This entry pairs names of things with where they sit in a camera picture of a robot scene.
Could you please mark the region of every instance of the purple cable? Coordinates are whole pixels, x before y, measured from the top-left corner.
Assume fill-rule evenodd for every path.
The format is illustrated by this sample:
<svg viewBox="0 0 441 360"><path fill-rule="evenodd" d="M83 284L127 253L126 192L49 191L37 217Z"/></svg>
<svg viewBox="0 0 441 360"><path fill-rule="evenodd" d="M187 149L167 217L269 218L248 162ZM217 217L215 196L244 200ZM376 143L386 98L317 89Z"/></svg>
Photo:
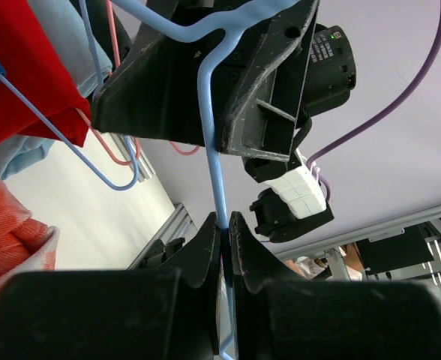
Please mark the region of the purple cable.
<svg viewBox="0 0 441 360"><path fill-rule="evenodd" d="M319 175L319 181L324 185L325 188L325 201L329 202L331 199L331 185L327 182L326 178Z"/></svg>
<svg viewBox="0 0 441 360"><path fill-rule="evenodd" d="M416 90L416 88L419 86L419 84L425 78L425 75L427 75L428 71L431 69L431 66L434 63L434 60L436 59L437 54L439 53L440 47L441 47L441 0L440 0L439 25L437 26L436 37L433 39L432 47L430 48L430 51L427 55L427 58L424 61L424 64L421 67L421 70L418 71L417 75L415 75L412 82L397 97L397 99L392 101L390 105L388 105L384 110L382 110L377 115L375 115L372 119L370 119L370 120L366 121L364 124L356 127L354 130L350 131L349 133L346 133L344 136L340 137L339 139L335 140L334 142L331 142L325 148L320 149L314 155L309 157L309 159L307 160L307 167L311 167L311 164L313 163L313 161L317 160L318 158L327 154L328 152L331 152L332 150L336 149L338 146L341 146L342 144L351 140L353 137L356 137L360 133L366 131L368 128L370 128L371 126L374 126L375 124L380 122L382 119L384 119L388 114L390 114L394 110L396 110L414 92L414 90ZM327 183L327 181L324 178L319 177L319 179L321 180L321 182L325 186L325 189L327 191L327 197L330 198L329 184Z"/></svg>

